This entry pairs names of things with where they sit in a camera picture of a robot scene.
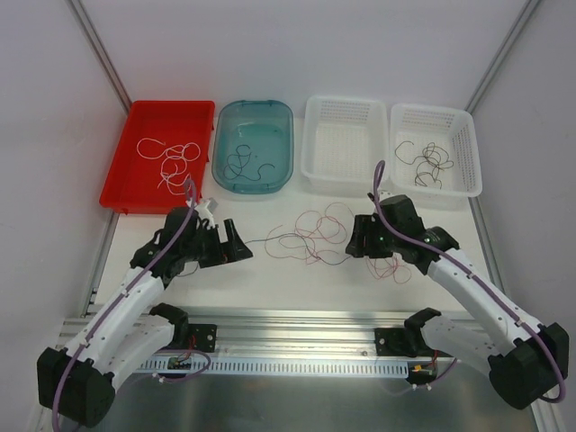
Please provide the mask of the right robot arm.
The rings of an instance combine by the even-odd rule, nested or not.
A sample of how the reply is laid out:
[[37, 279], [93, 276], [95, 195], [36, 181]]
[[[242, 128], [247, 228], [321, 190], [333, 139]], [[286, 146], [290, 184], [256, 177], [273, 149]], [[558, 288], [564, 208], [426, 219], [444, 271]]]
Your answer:
[[371, 259], [401, 256], [449, 292], [483, 329], [478, 334], [425, 308], [405, 319], [402, 339], [390, 341], [389, 348], [408, 357], [428, 350], [448, 354], [487, 376], [496, 393], [517, 410], [537, 400], [564, 401], [567, 331], [557, 323], [543, 324], [483, 278], [446, 230], [425, 227], [408, 196], [368, 197], [374, 211], [355, 216], [346, 253]]

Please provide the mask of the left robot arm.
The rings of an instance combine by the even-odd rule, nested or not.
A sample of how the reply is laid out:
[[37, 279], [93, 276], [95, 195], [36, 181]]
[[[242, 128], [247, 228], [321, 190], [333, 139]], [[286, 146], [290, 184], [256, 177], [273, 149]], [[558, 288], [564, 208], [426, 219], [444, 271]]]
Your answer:
[[250, 259], [252, 251], [231, 219], [227, 239], [208, 211], [178, 207], [151, 240], [133, 255], [119, 288], [94, 317], [61, 349], [46, 348], [37, 360], [40, 405], [81, 427], [96, 426], [118, 390], [157, 351], [193, 351], [188, 315], [158, 297], [195, 262], [209, 268]]

